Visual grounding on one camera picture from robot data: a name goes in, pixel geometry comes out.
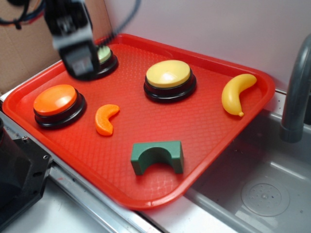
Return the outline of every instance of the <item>green arch block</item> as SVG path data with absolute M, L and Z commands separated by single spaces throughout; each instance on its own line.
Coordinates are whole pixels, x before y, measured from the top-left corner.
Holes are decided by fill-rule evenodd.
M 150 165 L 156 163 L 169 164 L 175 173 L 183 173 L 181 141 L 135 143 L 131 163 L 136 175 L 142 175 Z

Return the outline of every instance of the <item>gray faucet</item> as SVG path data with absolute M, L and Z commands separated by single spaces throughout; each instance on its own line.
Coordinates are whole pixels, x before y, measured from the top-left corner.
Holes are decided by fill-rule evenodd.
M 311 124 L 310 91 L 311 34 L 301 45 L 288 86 L 280 126 L 280 138 L 283 141 L 291 143 L 300 141 L 304 123 Z

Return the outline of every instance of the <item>cable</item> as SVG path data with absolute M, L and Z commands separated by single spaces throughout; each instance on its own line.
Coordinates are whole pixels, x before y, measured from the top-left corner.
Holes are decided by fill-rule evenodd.
M 132 20 L 132 18 L 137 13 L 139 6 L 140 6 L 140 3 L 141 3 L 141 0 L 136 0 L 135 6 L 134 6 L 132 12 L 127 17 L 127 19 L 124 21 L 124 23 L 122 23 L 115 31 L 112 31 L 109 34 L 109 36 L 103 42 L 101 42 L 99 44 L 99 47 L 103 47 L 103 46 L 106 46 L 107 44 L 109 44 L 124 29 L 124 27 Z
M 2 26 L 15 26 L 16 29 L 21 29 L 21 24 L 31 24 L 36 21 L 39 17 L 43 15 L 43 10 L 45 8 L 44 0 L 37 0 L 35 4 L 35 9 L 28 12 L 30 0 L 25 0 L 24 9 L 21 16 L 18 19 L 14 19 L 11 21 L 6 21 L 0 18 L 0 25 Z

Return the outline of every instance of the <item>yellow button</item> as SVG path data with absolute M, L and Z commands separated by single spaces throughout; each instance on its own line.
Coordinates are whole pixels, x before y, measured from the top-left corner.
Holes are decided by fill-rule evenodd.
M 190 67 L 178 60 L 168 60 L 154 64 L 147 70 L 147 81 L 158 88 L 176 87 L 190 77 Z
M 34 110 L 42 116 L 53 116 L 68 109 L 77 99 L 77 92 L 73 86 L 62 84 L 53 86 L 34 101 Z

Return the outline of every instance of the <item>white wall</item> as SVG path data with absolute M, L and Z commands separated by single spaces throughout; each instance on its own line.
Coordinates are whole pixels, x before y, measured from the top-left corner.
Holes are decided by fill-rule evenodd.
M 105 0 L 113 28 L 134 2 Z M 311 0 L 142 0 L 123 32 L 262 70 L 286 90 Z

